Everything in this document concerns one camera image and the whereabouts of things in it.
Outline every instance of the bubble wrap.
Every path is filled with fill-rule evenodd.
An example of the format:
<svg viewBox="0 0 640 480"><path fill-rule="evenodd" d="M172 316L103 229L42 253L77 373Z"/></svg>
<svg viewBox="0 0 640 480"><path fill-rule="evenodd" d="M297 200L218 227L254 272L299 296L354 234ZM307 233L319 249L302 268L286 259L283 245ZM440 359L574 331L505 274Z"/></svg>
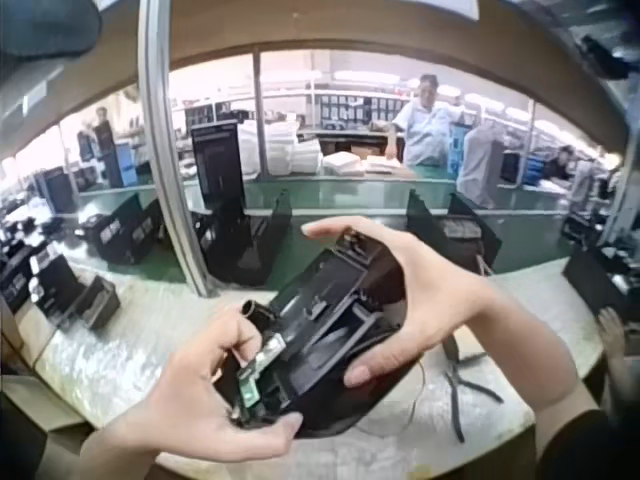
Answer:
<svg viewBox="0 0 640 480"><path fill-rule="evenodd" d="M580 375L601 353L592 315L562 277L565 260L494 277L494 282L547 322L567 343ZM112 273L122 308L99 332L80 326L58 331L36 363L36 370L62 398L92 424L102 426L142 399L160 375L169 353L201 329L216 310L248 298L267 302L272 293L225 291L214 299L194 296L181 284L157 283ZM478 348L468 332L457 334L464 357ZM464 369L464 378L485 385L505 399L498 405L460 389L460 444L451 428L450 391L443 376L440 347L422 359L424 392L411 425L399 435L377 438L358 429L331 439L294 442L291 453L268 462L220 465L163 454L158 461L194 479L405 479L436 476L500 446L532 425L533 413L491 359ZM422 385L414 368L360 426L376 434L401 429Z"/></svg>

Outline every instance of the hand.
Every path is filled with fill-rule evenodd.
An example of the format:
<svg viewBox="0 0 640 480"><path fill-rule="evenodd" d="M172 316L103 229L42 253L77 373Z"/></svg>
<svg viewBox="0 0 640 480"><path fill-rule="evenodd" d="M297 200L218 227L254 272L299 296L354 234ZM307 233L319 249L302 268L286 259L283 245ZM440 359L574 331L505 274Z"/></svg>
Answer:
<svg viewBox="0 0 640 480"><path fill-rule="evenodd" d="M223 312L171 356L147 398L114 421L121 443L215 462L286 454L302 423L300 414L286 415L269 427L241 430L229 422L212 386L226 354L247 362L260 346L251 322L235 310Z"/></svg>
<svg viewBox="0 0 640 480"><path fill-rule="evenodd" d="M484 310L493 290L485 279L452 264L410 233L367 218L328 218L304 225L303 231L320 238L337 236L348 227L389 248L404 272L407 295L403 327L347 369L344 382L353 387L395 370L441 343Z"/></svg>
<svg viewBox="0 0 640 480"><path fill-rule="evenodd" d="M625 338L624 327L620 317L613 308L604 308L598 314L598 333L609 359L624 357Z"/></svg>
<svg viewBox="0 0 640 480"><path fill-rule="evenodd" d="M398 147L395 142L387 143L387 148L384 151L384 156L387 157L387 160L395 160L398 158Z"/></svg>

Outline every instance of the blue machine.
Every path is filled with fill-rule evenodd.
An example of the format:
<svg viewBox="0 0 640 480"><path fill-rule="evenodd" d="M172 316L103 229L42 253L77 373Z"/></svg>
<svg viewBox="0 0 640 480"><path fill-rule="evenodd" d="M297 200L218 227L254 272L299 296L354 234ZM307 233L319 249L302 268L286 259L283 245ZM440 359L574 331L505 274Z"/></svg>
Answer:
<svg viewBox="0 0 640 480"><path fill-rule="evenodd" d="M544 170L545 161L540 157L529 157L524 170L524 178L522 183L525 185L536 186L542 180L542 172Z"/></svg>
<svg viewBox="0 0 640 480"><path fill-rule="evenodd" d="M447 172L458 177L462 162L464 161L464 137L471 131L469 125L464 123L452 123L449 127L449 159L447 162Z"/></svg>
<svg viewBox="0 0 640 480"><path fill-rule="evenodd" d="M120 178L122 186L129 187L138 184L138 174L136 173L136 165L133 162L133 151L129 143L117 143L116 153L118 156L118 167L120 170Z"/></svg>

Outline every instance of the pliers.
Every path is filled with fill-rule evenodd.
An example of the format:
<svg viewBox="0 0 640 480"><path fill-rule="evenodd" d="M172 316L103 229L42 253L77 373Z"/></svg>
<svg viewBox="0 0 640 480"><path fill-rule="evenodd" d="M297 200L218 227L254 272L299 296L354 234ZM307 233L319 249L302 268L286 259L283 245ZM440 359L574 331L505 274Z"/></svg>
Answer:
<svg viewBox="0 0 640 480"><path fill-rule="evenodd" d="M460 377L459 368L470 366L474 363L477 363L482 358L486 357L486 353L478 353L475 355L471 355L465 359L460 360L460 350L458 348L458 343L453 335L447 337L444 342L442 342L442 346L445 351L445 355L449 360L450 371L445 372L445 378L451 387L451 424L453 426L453 430L456 432L456 436L461 443L464 443L464 434L462 433L462 425L460 423L460 401L458 398L458 386L462 385L471 390L475 390L476 392L480 392L496 403L504 403L503 398L498 395L493 390L490 390L487 387L483 387L482 385L478 385L477 383L469 382Z"/></svg>

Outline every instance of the ceiling light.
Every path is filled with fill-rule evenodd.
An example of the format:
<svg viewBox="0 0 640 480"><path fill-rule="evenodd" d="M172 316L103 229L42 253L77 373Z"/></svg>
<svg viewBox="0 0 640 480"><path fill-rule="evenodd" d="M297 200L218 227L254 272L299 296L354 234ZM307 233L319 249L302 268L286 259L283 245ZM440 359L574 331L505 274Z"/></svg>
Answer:
<svg viewBox="0 0 640 480"><path fill-rule="evenodd" d="M491 98L483 97L482 95L478 95L477 93L467 93L464 96L466 102L475 103L476 105L480 105L487 110L494 110L496 112L501 112L504 110L504 103L499 102L497 100L492 100Z"/></svg>
<svg viewBox="0 0 640 480"><path fill-rule="evenodd" d="M607 153L602 159L602 163L607 169L613 170L622 163L622 157L618 153Z"/></svg>
<svg viewBox="0 0 640 480"><path fill-rule="evenodd" d="M333 78L349 82L385 83L387 85L394 85L400 81L398 75L391 73L360 72L354 70L339 70L334 72Z"/></svg>
<svg viewBox="0 0 640 480"><path fill-rule="evenodd" d="M452 87L451 85L440 85L438 87L438 93L445 97L459 97L462 91L459 88Z"/></svg>
<svg viewBox="0 0 640 480"><path fill-rule="evenodd" d="M520 120L521 122L528 122L529 120L531 120L531 114L529 112L525 112L524 110L520 110L519 108L508 107L506 110L506 114L511 118Z"/></svg>
<svg viewBox="0 0 640 480"><path fill-rule="evenodd" d="M536 128L546 132L550 135L559 135L560 129L554 123L548 122L547 120L536 120L535 123Z"/></svg>
<svg viewBox="0 0 640 480"><path fill-rule="evenodd" d="M561 131L560 133L556 134L557 137L562 140L563 142L569 144L569 145L576 145L576 142L578 141L578 139L575 137L575 135L573 135L572 133L567 132L566 130Z"/></svg>
<svg viewBox="0 0 640 480"><path fill-rule="evenodd" d="M287 83L317 80L322 77L319 70L275 70L260 75L263 83Z"/></svg>

